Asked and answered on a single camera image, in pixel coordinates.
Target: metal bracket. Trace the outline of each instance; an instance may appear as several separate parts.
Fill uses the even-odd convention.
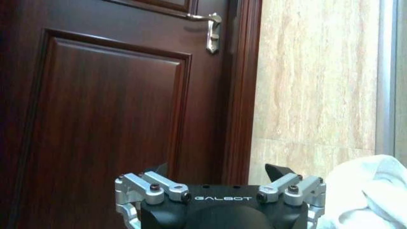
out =
[[[128,173],[115,180],[116,212],[123,215],[128,229],[141,229],[136,212],[140,210],[140,202],[161,204],[164,193],[172,201],[187,203],[191,200],[188,186],[175,183],[155,172],[147,172],[141,177]]]
[[[325,183],[320,177],[309,176],[285,189],[284,203],[300,206],[303,202],[309,205],[307,229],[315,229],[317,219],[325,213]]]
[[[279,200],[279,195],[284,192],[289,185],[295,185],[300,181],[300,176],[288,173],[268,185],[259,186],[257,201],[260,203],[272,203]]]

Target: door handle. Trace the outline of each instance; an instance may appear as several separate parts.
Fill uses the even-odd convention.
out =
[[[212,13],[208,16],[199,16],[187,14],[187,19],[189,21],[208,21],[208,34],[205,38],[205,49],[213,54],[219,50],[219,40],[220,40],[220,23],[221,17]]]

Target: raised door panel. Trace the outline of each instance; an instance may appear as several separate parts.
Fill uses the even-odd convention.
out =
[[[38,72],[18,226],[116,228],[112,181],[177,152],[189,55],[48,31]]]
[[[197,0],[105,0],[125,6],[141,8],[163,14],[184,17],[196,14]]]

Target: silver door handle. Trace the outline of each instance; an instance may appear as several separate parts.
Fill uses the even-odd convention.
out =
[[[191,21],[208,21],[208,34],[205,38],[205,49],[213,54],[219,50],[221,17],[212,13],[208,16],[187,14]]]
[[[216,23],[221,23],[221,17],[216,15],[216,13],[212,13],[208,16],[192,15],[188,13],[187,18],[191,21],[212,21]]]

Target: door panel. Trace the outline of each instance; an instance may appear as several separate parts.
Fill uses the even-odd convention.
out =
[[[101,228],[100,216],[116,215],[116,175],[176,153],[189,55],[57,31],[45,37],[18,226]]]
[[[225,37],[227,0],[132,2],[216,12]],[[163,162],[179,182],[219,183],[224,39],[211,55],[207,22],[104,0],[21,0],[10,24],[2,225],[12,206],[9,225],[20,228],[123,227],[113,179]]]
[[[184,13],[195,14],[197,10],[197,0],[105,0],[131,7],[168,13],[183,17]]]

